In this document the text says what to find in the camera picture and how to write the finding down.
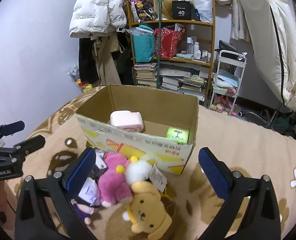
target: teal bag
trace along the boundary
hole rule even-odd
[[[139,25],[140,28],[145,28],[154,31],[146,25]],[[136,62],[149,62],[155,56],[155,35],[148,33],[144,35],[132,35],[135,59]]]

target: red patterned bag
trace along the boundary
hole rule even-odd
[[[155,56],[158,57],[158,28],[155,29]],[[161,58],[172,58],[178,52],[178,47],[182,41],[183,33],[167,28],[161,29]]]

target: cardboard box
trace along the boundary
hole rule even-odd
[[[156,164],[166,172],[181,174],[193,150],[198,123],[197,97],[149,87],[109,85],[87,100],[76,112],[85,136],[95,146],[128,158]],[[117,110],[140,112],[141,133],[111,126]],[[166,139],[169,127],[189,131],[187,144]]]

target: yellow pom-pom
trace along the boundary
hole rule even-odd
[[[132,156],[131,158],[130,158],[130,162],[131,163],[136,163],[138,161],[138,157],[137,156]]]
[[[118,166],[116,167],[116,173],[124,174],[125,171],[126,171],[126,169],[125,169],[125,167],[122,166],[122,165],[118,165]]]

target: brown blanket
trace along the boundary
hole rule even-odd
[[[25,176],[30,174],[39,179],[63,170],[85,149],[87,140],[73,114],[100,89],[94,88],[67,103],[32,133],[31,136],[45,136],[46,145],[27,156],[21,179],[8,181],[14,193],[18,194]],[[190,160],[182,175],[166,174],[167,193],[176,203],[176,226],[172,227],[174,233],[170,238],[198,239],[223,203],[216,197],[198,164],[198,152],[202,147],[208,147],[231,170],[239,170],[243,175],[254,178],[260,178],[263,174],[271,177],[284,237],[296,223],[296,141],[200,106],[196,145]],[[238,228],[247,203],[248,198],[245,198],[229,234]],[[51,203],[49,206],[56,225],[63,232]],[[93,215],[90,230],[99,240],[146,239],[144,234],[136,236],[131,232],[129,222],[123,222],[121,218],[123,211],[124,207],[120,204],[101,208]]]

